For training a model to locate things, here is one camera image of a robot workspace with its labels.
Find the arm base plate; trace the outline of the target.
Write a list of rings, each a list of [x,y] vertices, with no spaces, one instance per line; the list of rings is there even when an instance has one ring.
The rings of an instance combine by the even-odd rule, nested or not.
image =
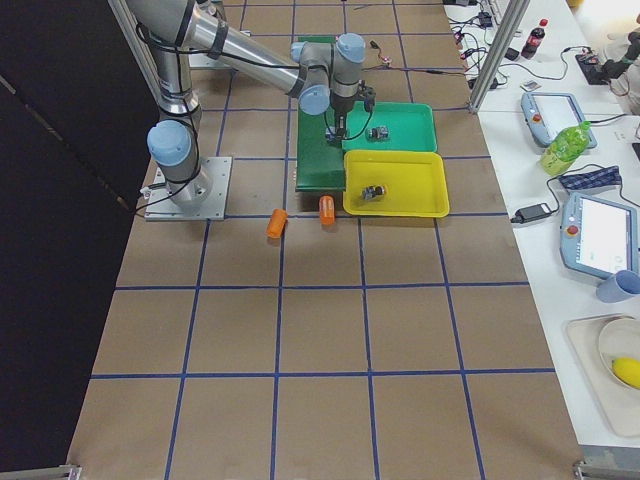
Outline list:
[[[187,67],[225,68],[240,64],[241,58],[249,59],[253,40],[227,24],[217,24],[214,29],[196,25],[187,33],[184,47],[184,64]]]
[[[186,187],[167,183],[159,167],[144,187],[147,221],[222,221],[226,213],[232,158],[200,158],[200,172]]]

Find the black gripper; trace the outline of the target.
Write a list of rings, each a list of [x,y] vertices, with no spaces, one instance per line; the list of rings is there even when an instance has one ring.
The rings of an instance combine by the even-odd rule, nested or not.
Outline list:
[[[327,142],[330,145],[342,145],[348,137],[347,117],[353,110],[359,94],[344,97],[335,92],[331,93],[331,108],[334,111],[334,127],[327,128]],[[335,131],[341,131],[340,140]]]

